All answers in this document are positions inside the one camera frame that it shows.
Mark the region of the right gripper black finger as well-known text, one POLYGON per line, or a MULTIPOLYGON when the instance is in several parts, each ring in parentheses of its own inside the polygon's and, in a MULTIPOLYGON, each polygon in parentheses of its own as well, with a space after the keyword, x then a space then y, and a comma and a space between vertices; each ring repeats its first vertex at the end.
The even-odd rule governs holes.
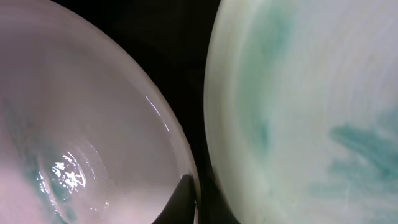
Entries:
POLYGON ((166 206, 153 224, 193 224, 195 216, 193 177, 183 175, 166 206))

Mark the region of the white plate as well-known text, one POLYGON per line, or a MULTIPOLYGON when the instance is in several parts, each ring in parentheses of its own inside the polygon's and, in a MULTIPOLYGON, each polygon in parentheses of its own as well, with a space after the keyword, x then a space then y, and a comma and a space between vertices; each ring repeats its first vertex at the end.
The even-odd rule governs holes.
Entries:
POLYGON ((225 0, 205 129, 240 223, 397 223, 397 0, 225 0))
POLYGON ((1 222, 152 223, 195 162, 145 71, 52 1, 1 2, 1 222))

